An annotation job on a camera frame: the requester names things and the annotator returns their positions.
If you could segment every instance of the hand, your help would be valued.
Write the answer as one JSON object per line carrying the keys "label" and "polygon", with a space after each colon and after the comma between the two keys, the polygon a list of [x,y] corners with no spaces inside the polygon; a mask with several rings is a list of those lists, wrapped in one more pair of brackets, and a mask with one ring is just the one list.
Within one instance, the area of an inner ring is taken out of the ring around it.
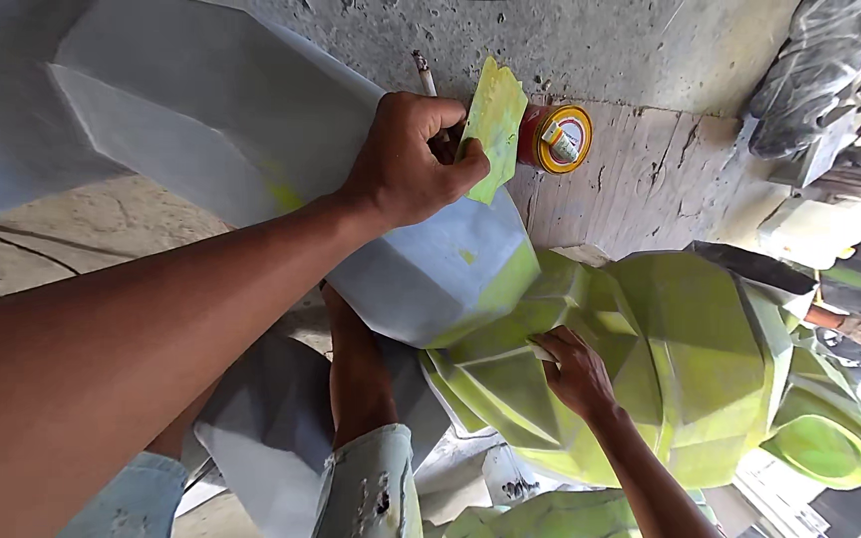
{"label": "hand", "polygon": [[490,171],[483,146],[470,140],[462,161],[442,165],[428,140],[466,115],[464,106],[450,99],[384,95],[338,195],[375,210],[385,231],[417,224],[457,201]]}
{"label": "hand", "polygon": [[580,336],[561,325],[530,339],[559,361],[544,361],[550,390],[591,427],[619,409],[603,359]]}

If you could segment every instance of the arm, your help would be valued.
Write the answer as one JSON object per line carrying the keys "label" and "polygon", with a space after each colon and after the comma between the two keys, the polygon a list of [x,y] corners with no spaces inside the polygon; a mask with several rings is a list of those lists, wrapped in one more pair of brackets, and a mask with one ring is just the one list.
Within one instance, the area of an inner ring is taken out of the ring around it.
{"label": "arm", "polygon": [[457,200],[465,116],[389,94],[345,185],[281,218],[0,299],[0,535],[54,536],[302,294],[354,250]]}
{"label": "arm", "polygon": [[603,360],[579,336],[559,326],[533,338],[560,368],[544,362],[547,384],[596,435],[646,538],[718,538],[717,529],[676,483],[613,396]]}

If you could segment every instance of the leg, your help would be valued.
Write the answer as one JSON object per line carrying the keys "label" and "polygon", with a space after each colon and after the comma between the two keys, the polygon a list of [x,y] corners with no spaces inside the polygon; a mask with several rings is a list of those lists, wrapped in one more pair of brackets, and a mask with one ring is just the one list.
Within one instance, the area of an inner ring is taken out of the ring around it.
{"label": "leg", "polygon": [[397,424],[390,374],[370,329],[341,296],[321,290],[331,321],[334,454],[324,476],[315,538],[416,538],[421,514],[411,430]]}
{"label": "leg", "polygon": [[321,290],[331,322],[331,413],[334,447],[397,422],[390,374],[374,335],[329,284]]}

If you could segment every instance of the forearm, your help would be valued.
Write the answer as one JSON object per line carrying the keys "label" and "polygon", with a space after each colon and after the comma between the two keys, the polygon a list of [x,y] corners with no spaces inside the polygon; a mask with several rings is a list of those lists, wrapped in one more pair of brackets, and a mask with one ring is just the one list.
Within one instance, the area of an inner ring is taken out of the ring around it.
{"label": "forearm", "polygon": [[54,535],[291,304],[382,232],[366,209],[327,197],[0,299],[0,510],[15,512],[0,525]]}
{"label": "forearm", "polygon": [[618,406],[587,421],[600,441],[644,538],[718,538],[716,528],[640,437]]}

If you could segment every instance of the cigarette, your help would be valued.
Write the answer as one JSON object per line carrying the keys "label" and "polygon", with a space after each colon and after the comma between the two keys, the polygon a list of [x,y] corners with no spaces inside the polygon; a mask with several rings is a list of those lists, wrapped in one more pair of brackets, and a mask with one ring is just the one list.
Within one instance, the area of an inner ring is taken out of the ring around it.
{"label": "cigarette", "polygon": [[[416,49],[411,55],[414,56],[414,64],[417,65],[417,75],[420,76],[421,85],[424,86],[424,95],[437,97],[437,88],[433,85],[433,76],[431,76],[431,68],[428,67],[428,59]],[[437,131],[434,138],[443,142],[450,141],[450,137],[444,129]]]}
{"label": "cigarette", "polygon": [[428,67],[428,60],[420,51],[414,51],[412,55],[414,56],[414,63],[417,64],[417,74],[421,77],[421,84],[424,86],[424,95],[437,97],[437,88],[433,85],[433,76],[431,76],[431,68]]}

